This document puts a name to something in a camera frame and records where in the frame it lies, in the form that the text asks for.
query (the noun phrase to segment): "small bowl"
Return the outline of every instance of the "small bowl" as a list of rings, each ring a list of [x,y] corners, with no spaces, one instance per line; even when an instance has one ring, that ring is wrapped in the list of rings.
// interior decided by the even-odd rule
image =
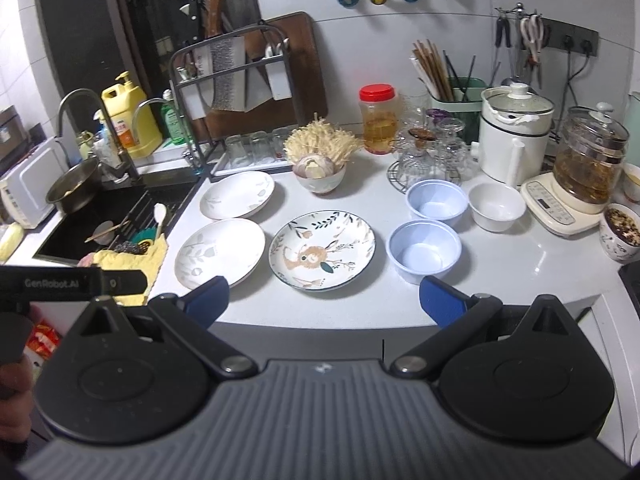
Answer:
[[[474,186],[469,191],[469,205],[476,223],[492,233],[506,231],[527,210],[517,190],[497,182]]]
[[[640,184],[634,182],[630,175],[640,182],[640,168],[633,164],[625,163],[622,165],[622,169],[624,172],[622,176],[622,191],[628,200],[631,200],[634,204],[638,204],[640,203]]]
[[[311,193],[326,195],[327,193],[331,193],[342,182],[346,169],[347,166],[344,165],[338,173],[323,178],[304,178],[303,176],[296,175],[296,179],[302,184],[302,187]]]
[[[437,220],[455,225],[469,200],[460,186],[445,180],[423,180],[406,192],[405,201],[412,219]]]
[[[386,241],[386,254],[406,282],[420,285],[425,276],[440,278],[460,259],[462,243],[443,222],[411,220]]]
[[[606,212],[610,209],[617,209],[631,218],[636,224],[636,229],[640,229],[640,216],[634,213],[633,210],[620,204],[609,204],[602,212],[602,215],[600,215],[600,245],[612,260],[626,262],[638,254],[640,246],[629,245],[613,232],[613,229],[609,227],[609,223],[605,218]]]

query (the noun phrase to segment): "green utensil holder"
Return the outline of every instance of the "green utensil holder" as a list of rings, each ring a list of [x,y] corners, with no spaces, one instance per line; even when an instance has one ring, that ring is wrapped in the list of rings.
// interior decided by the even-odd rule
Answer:
[[[480,112],[482,111],[481,93],[487,88],[486,83],[482,79],[472,77],[469,79],[466,97],[469,101],[460,102],[466,86],[466,77],[460,79],[462,90],[458,88],[455,78],[449,78],[453,95],[457,99],[454,102],[439,101],[430,93],[431,108],[439,108],[449,112],[453,117],[460,119],[465,123],[465,131],[462,138],[467,144],[478,141],[480,133]]]

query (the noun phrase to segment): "red lid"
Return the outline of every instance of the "red lid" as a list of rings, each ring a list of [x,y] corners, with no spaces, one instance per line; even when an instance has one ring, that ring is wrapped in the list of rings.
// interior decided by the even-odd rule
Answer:
[[[377,103],[380,101],[389,101],[396,96],[396,91],[391,85],[378,83],[375,85],[366,85],[360,89],[360,100],[367,103]]]

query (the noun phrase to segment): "human hand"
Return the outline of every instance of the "human hand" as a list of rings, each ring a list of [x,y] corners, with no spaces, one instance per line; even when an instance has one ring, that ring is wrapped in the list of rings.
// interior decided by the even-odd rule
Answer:
[[[0,384],[15,390],[7,400],[0,400],[0,440],[24,442],[31,431],[33,409],[33,374],[25,355],[19,363],[0,366]]]

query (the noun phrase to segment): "white plate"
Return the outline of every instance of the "white plate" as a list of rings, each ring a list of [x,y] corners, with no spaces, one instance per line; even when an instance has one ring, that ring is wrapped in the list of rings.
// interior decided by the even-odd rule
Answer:
[[[301,290],[331,290],[369,265],[376,237],[362,219],[344,211],[316,211],[285,225],[269,248],[269,265],[284,283]]]
[[[229,218],[204,226],[191,235],[175,258],[175,276],[187,288],[197,288],[215,276],[229,286],[244,280],[264,252],[260,226],[243,218]]]
[[[212,220],[247,218],[264,207],[274,187],[268,173],[236,173],[211,186],[200,200],[200,211]]]

